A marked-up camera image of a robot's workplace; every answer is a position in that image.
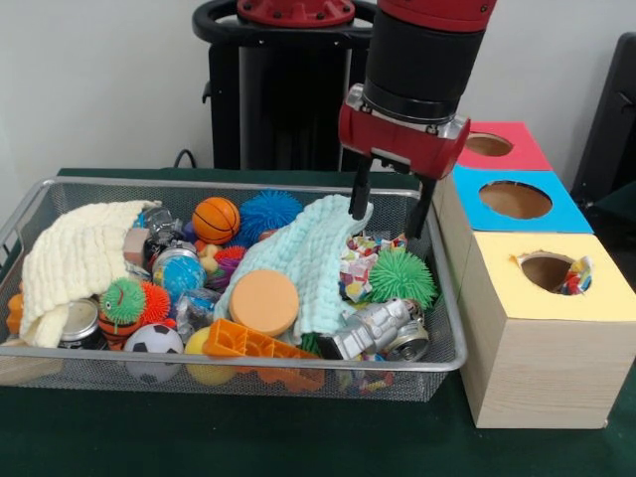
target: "light blue towel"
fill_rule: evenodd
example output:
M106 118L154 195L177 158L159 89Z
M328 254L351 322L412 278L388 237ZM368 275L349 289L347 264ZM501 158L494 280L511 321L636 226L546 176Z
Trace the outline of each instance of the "light blue towel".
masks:
M340 254L347 237L369 222L373 205L361 221L349 215L349 199L327 196L315 201L296 220L250 248L215 306L215 319L230 318L230 295L237 282L254 270L284 273L296 286L300 309L294 325L297 341L304 333L333 333L351 307L340 297Z

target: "blue ball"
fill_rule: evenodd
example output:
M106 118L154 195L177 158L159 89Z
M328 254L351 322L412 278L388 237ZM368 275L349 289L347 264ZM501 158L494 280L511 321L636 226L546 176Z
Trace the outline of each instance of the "blue ball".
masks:
M291 224L301 212L302 205L291 194L262 191L240 206L238 235L252 246L263 232Z
M206 271L198 260L190 256L175 256L166 261L161 273L161 286L170 296L170 303L177 303L187 290L202 288L206 282Z

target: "white wall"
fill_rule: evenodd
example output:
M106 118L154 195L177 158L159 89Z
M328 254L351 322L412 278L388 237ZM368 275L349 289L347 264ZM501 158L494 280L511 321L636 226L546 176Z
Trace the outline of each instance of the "white wall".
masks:
M203 0L0 2L0 222L60 167L211 165ZM523 120L567 184L634 0L500 0L461 111Z

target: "black cable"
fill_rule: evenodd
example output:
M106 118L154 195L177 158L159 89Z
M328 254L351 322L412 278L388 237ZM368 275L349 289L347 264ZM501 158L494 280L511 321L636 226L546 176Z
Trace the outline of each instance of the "black cable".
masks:
M181 158L183 156L188 156L188 158L190 158L190 164L192 164L192 168L197 169L197 161L195 159L195 156L190 151L190 149L182 149L181 152L177 154L177 158L175 159L175 164L172 167L179 167L179 164L181 163Z

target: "round hole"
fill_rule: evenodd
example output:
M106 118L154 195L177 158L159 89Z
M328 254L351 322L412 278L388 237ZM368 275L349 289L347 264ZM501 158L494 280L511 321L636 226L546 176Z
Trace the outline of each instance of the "round hole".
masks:
M485 132L472 132L466 139L466 147L477 154L501 157L510 154L513 144L503 137Z
M495 212L515 219L542 217L553 207L546 193L521 182L493 182L481 188L479 198Z
M542 252L526 257L521 263L521 269L535 285L550 293L561 294L561 286L565 283L565 276L573 262L565 255Z

